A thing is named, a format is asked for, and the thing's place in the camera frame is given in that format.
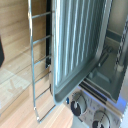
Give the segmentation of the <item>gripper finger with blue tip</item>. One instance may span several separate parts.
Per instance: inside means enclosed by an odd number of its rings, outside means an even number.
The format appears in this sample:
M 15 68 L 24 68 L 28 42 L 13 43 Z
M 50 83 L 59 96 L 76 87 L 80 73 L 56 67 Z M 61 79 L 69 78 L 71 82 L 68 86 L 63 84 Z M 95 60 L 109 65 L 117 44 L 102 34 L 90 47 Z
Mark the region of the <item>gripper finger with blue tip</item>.
M 2 45 L 1 36 L 0 36 L 0 66 L 2 66 L 4 60 L 5 60 L 4 50 L 3 50 L 3 45 Z

